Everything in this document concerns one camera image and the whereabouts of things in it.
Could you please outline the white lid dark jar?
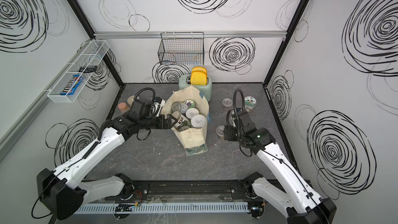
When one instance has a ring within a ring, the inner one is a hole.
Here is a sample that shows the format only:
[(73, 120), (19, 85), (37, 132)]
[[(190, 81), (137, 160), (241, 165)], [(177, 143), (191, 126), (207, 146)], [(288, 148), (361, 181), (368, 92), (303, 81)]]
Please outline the white lid dark jar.
[(182, 127), (191, 127), (190, 120), (180, 112), (173, 112), (172, 116), (176, 119), (176, 123), (174, 124), (175, 129), (180, 129)]

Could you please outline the clear lid seed jar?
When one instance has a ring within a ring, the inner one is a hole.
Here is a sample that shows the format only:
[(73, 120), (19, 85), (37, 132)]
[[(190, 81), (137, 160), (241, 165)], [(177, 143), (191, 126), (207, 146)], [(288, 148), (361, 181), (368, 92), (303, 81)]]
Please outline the clear lid seed jar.
[(224, 126), (224, 125), (220, 125), (220, 126), (218, 126), (218, 127), (216, 128), (216, 134), (217, 134), (217, 137), (218, 137), (220, 140), (224, 140), (224, 129), (225, 129), (225, 126)]

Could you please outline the beige canvas tote bag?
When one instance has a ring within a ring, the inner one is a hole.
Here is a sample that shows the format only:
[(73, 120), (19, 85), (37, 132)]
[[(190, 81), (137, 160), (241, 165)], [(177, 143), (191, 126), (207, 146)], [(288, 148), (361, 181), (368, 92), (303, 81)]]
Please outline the beige canvas tote bag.
[(208, 151), (206, 145), (208, 117), (209, 117), (209, 104), (206, 97), (197, 88), (190, 86), (185, 89), (173, 92), (172, 96), (166, 101), (161, 110), (162, 115), (172, 114), (172, 104), (174, 102), (183, 102), (187, 99), (195, 101), (195, 108), (199, 110), (200, 115), (206, 117), (207, 122), (201, 129), (193, 128), (192, 126), (186, 130), (175, 129), (171, 130), (175, 133), (178, 140), (184, 147), (187, 156), (198, 155)]

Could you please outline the small clear lid jar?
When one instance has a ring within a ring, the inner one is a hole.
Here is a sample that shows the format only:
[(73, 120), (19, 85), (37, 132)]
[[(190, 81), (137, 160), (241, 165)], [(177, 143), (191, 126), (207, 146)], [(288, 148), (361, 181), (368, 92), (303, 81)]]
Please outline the small clear lid jar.
[(185, 116), (186, 116), (188, 119), (192, 119), (194, 116), (199, 115), (199, 114), (200, 114), (200, 112), (199, 112), (199, 110), (196, 109), (196, 108), (189, 108), (189, 109), (187, 109), (187, 111), (185, 112)]

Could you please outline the purple label clear jar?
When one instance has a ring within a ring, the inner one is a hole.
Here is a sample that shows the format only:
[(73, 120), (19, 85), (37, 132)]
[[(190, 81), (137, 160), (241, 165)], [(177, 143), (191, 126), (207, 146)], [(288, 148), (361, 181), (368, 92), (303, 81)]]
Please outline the purple label clear jar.
[(233, 100), (230, 99), (230, 98), (224, 98), (224, 99), (222, 100), (222, 108), (223, 108), (225, 111), (232, 110), (232, 109), (233, 109)]

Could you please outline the green label lid jar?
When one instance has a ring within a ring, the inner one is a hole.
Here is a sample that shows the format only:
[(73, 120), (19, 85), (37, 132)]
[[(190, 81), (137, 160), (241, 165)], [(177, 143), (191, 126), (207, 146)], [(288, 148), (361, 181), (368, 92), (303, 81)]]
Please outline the green label lid jar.
[(257, 100), (252, 96), (245, 97), (245, 111), (252, 112), (257, 104)]

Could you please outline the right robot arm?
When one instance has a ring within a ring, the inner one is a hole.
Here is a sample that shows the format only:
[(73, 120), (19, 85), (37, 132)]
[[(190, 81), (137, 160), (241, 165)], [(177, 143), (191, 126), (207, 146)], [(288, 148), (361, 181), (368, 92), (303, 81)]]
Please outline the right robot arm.
[(330, 224), (337, 207), (323, 198), (285, 158), (275, 138), (266, 128), (257, 128), (247, 111), (230, 110), (223, 135), (256, 155), (273, 173), (279, 189), (259, 173), (246, 178), (248, 195), (260, 197), (282, 213), (290, 224)]

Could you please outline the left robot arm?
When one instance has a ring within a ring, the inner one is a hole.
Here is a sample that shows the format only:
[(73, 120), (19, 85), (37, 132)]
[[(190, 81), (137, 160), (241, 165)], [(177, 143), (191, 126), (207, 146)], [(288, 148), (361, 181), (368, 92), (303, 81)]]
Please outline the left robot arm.
[(177, 123), (172, 115), (151, 118), (125, 113), (106, 120), (97, 139), (54, 170), (37, 175), (38, 201), (58, 220), (72, 216), (81, 206), (106, 197), (125, 200), (135, 193), (132, 180), (122, 173), (110, 178), (85, 182), (87, 174), (111, 151), (140, 130), (168, 130)]

